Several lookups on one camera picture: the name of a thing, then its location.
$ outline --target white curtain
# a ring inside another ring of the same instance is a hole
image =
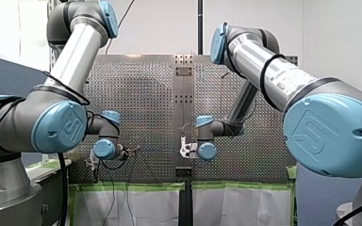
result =
[[[0,58],[49,70],[47,1],[0,0]]]

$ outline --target industrial robot arm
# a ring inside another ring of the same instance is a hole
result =
[[[225,121],[197,118],[197,153],[214,156],[214,137],[227,133],[222,124],[235,129],[230,121],[243,122],[260,90],[284,113],[285,141],[297,161],[325,176],[362,177],[362,91],[333,77],[316,78],[278,52],[277,40],[268,31],[227,24],[217,28],[212,61],[246,82]]]
[[[117,33],[114,10],[107,2],[57,6],[49,17],[47,37],[59,55],[51,73],[44,73],[47,80],[26,98],[0,96],[0,225],[41,225],[41,214],[35,222],[5,218],[41,191],[30,185],[21,153],[65,153],[91,134],[99,135],[93,147],[96,157],[123,160],[120,114],[107,110],[88,116],[84,105],[89,101],[82,95],[99,48]]]

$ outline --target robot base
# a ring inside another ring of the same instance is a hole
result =
[[[30,194],[0,206],[0,226],[41,226],[42,188],[33,185]]]

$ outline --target green tape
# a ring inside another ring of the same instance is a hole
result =
[[[163,183],[163,184],[128,184],[123,182],[99,182],[96,184],[70,185],[74,192],[81,191],[179,191],[184,189],[184,183]]]
[[[298,167],[297,166],[289,166],[289,167],[287,167],[287,171],[288,171],[289,179],[290,180],[295,180],[297,172],[298,172]]]
[[[263,184],[263,183],[249,183],[249,182],[193,182],[192,189],[224,189],[224,188],[244,188],[256,190],[291,190],[290,184]]]

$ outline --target perforated metal panel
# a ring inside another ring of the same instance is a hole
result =
[[[116,171],[100,168],[100,180],[133,182],[174,181],[173,56],[99,56],[90,72],[85,94],[88,110],[121,113],[120,143],[141,151]],[[88,136],[70,155],[73,183],[90,182],[85,160],[97,140]],[[107,161],[114,167],[119,162]]]
[[[215,119],[223,119],[244,80],[232,73],[222,78],[228,73],[226,67],[211,64],[205,56],[195,58],[194,70],[194,118],[212,115]],[[272,109],[261,93],[251,111],[254,112],[245,122],[243,136],[216,137],[217,157],[211,162],[194,160],[193,180],[274,183],[288,179],[286,166],[294,165],[295,160],[284,142],[282,114]]]
[[[122,114],[120,142],[130,148],[141,146],[138,156],[128,160],[123,168],[116,171],[101,168],[101,180],[175,181],[175,167],[180,164],[179,125],[198,115],[222,119],[228,113],[239,93],[241,79],[235,74],[221,79],[228,72],[225,67],[211,64],[208,56],[194,56],[193,74],[179,80],[174,62],[175,56],[97,58],[90,72],[90,83],[85,86],[91,101],[89,110],[119,111]],[[188,100],[188,105],[193,103],[193,107],[186,106],[185,102],[180,104],[179,92],[193,97],[193,101]],[[69,154],[74,161],[70,170],[72,183],[89,183],[93,179],[91,167],[85,161],[96,139],[89,136]],[[261,94],[258,94],[254,114],[246,122],[245,135],[218,137],[216,145],[220,151],[213,161],[192,163],[192,180],[285,182],[288,180],[286,166],[295,164],[283,140],[282,115],[273,110]],[[107,163],[111,167],[119,164]]]

